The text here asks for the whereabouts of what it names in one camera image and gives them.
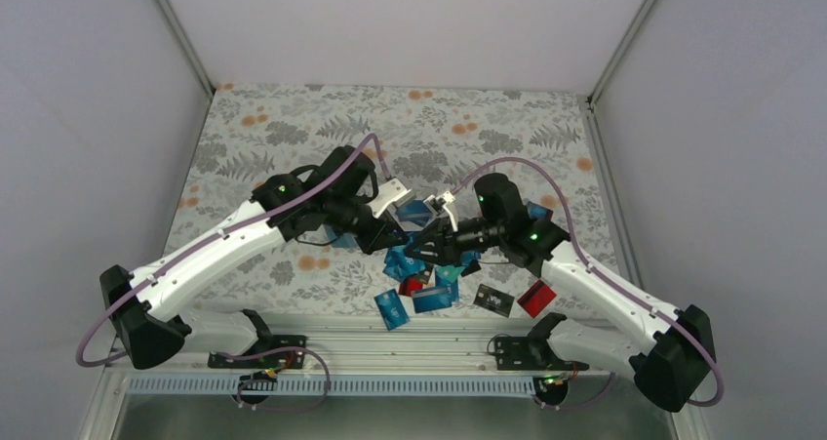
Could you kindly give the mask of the teal leather card holder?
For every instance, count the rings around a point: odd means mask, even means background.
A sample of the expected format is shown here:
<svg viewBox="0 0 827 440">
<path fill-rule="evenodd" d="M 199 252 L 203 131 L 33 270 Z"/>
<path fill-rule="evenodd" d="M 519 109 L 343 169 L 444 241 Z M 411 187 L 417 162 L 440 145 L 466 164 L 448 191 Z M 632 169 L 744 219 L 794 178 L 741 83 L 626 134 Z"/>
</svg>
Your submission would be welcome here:
<svg viewBox="0 0 827 440">
<path fill-rule="evenodd" d="M 358 249 L 359 245 L 354 235 L 336 229 L 330 225 L 324 225 L 324 232 L 327 235 L 329 246 L 334 249 Z"/>
</svg>

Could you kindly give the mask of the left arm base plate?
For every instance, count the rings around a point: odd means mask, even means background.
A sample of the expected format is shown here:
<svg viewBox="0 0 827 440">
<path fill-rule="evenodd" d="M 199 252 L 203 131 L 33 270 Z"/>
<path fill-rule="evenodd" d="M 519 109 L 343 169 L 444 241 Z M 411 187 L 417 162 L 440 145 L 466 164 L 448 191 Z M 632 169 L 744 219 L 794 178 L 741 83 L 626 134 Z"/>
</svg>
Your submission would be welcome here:
<svg viewBox="0 0 827 440">
<path fill-rule="evenodd" d="M 219 353 L 211 353 L 207 366 L 211 369 L 298 370 L 303 367 L 306 343 L 307 336 L 304 335 L 276 335 L 257 341 L 239 356 L 227 358 Z"/>
</svg>

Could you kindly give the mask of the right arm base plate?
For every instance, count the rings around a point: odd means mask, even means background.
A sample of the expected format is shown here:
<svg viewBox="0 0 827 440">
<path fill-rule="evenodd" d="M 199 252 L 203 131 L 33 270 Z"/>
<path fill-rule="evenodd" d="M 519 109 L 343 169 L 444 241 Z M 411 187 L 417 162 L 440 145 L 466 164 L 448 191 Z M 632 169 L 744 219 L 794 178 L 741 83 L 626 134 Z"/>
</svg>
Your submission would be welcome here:
<svg viewBox="0 0 827 440">
<path fill-rule="evenodd" d="M 550 348 L 546 340 L 528 337 L 494 336 L 488 346 L 496 368 L 504 372 L 518 371 L 573 371 L 588 370 L 583 362 L 564 361 Z"/>
</svg>

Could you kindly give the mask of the red card black stripe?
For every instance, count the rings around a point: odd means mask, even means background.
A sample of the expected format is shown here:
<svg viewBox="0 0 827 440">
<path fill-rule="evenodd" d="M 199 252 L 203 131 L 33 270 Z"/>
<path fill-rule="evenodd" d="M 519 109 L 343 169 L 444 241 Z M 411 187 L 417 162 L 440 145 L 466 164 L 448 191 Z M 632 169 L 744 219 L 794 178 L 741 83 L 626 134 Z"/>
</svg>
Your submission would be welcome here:
<svg viewBox="0 0 827 440">
<path fill-rule="evenodd" d="M 517 304 L 529 317 L 536 318 L 556 297 L 557 293 L 539 279 L 519 296 Z"/>
</svg>

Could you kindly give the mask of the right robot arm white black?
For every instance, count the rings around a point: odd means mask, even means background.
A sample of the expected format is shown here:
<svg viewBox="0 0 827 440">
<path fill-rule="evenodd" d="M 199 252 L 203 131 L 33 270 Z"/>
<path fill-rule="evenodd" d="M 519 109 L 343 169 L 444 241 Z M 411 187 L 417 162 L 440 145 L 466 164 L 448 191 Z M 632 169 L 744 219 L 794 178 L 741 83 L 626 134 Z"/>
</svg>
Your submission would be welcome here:
<svg viewBox="0 0 827 440">
<path fill-rule="evenodd" d="M 711 321 L 702 309 L 657 299 L 596 261 L 549 214 L 531 215 L 518 186 L 504 174 L 483 175 L 473 189 L 481 214 L 471 219 L 459 217 L 451 192 L 427 197 L 424 203 L 435 218 L 406 255 L 449 265 L 466 252 L 497 248 L 542 283 L 583 299 L 614 327 L 601 330 L 550 313 L 528 335 L 535 366 L 551 369 L 565 361 L 609 371 L 672 413 L 694 402 L 707 376 L 721 375 Z"/>
</svg>

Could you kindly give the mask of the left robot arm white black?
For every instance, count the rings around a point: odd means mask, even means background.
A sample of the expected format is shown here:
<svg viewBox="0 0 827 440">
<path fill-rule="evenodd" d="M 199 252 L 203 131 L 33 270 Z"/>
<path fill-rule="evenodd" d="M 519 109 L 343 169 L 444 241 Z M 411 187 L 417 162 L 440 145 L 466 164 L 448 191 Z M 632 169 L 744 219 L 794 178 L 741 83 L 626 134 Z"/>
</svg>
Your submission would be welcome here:
<svg viewBox="0 0 827 440">
<path fill-rule="evenodd" d="M 277 338 L 254 310 L 198 310 L 193 300 L 243 262 L 326 226 L 352 236 L 360 250 L 404 245 L 392 215 L 413 200 L 400 180 L 378 182 L 374 162 L 356 147 L 336 148 L 320 165 L 270 177 L 224 220 L 186 246 L 132 271 L 120 265 L 99 278 L 107 317 L 134 368 L 181 352 L 210 352 L 249 367 L 263 364 Z"/>
</svg>

